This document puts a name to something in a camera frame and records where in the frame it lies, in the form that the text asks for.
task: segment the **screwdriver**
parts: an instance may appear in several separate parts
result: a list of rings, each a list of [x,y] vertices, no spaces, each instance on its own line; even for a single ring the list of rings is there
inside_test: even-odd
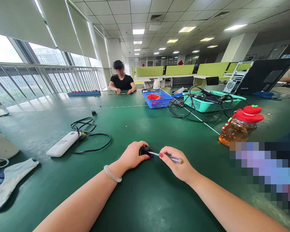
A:
[[[154,153],[152,151],[148,151],[148,153],[155,155],[155,156],[159,156],[158,153]],[[182,164],[183,160],[179,157],[175,157],[175,156],[169,156],[169,158],[174,162],[174,163],[178,163],[178,164]]]

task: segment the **ceiling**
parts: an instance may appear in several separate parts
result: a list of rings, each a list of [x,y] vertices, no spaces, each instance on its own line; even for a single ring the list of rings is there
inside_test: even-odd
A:
[[[219,53],[226,49],[231,37],[258,32],[258,43],[267,38],[290,39],[290,0],[73,0],[106,38],[118,38],[126,57],[153,56],[154,52],[170,55]],[[152,14],[163,14],[161,28],[149,31]],[[224,29],[235,24],[248,24],[235,31]],[[183,27],[196,27],[188,33],[179,33]],[[133,35],[132,29],[145,29],[144,34]],[[200,42],[205,37],[214,37]]]

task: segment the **air vent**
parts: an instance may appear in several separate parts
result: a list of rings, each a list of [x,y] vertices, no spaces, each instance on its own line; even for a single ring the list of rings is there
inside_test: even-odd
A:
[[[152,14],[150,21],[151,22],[161,22],[163,18],[163,14]]]
[[[225,15],[225,14],[227,14],[227,13],[230,13],[230,11],[223,11],[223,12],[220,12],[220,13],[217,14],[214,18],[219,17],[219,16],[221,16],[221,15]]]

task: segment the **white cloth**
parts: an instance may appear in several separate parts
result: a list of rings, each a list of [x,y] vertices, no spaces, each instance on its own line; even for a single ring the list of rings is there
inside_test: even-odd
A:
[[[39,164],[32,158],[4,169],[4,180],[0,185],[0,207],[8,200],[19,181]]]

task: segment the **green partition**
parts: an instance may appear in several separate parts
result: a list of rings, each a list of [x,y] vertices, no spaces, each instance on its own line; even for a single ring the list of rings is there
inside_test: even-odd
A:
[[[136,76],[162,76],[163,74],[163,66],[155,66],[155,67],[137,67],[136,68]]]
[[[229,62],[200,64],[197,75],[223,77]]]
[[[233,73],[236,66],[237,66],[238,62],[235,62],[235,63],[230,63],[229,67],[228,67],[228,70],[226,73]]]
[[[166,76],[191,75],[194,69],[194,64],[167,66]]]
[[[248,70],[251,67],[251,63],[243,63],[243,64],[239,64],[237,67],[237,71],[243,71],[243,70]]]

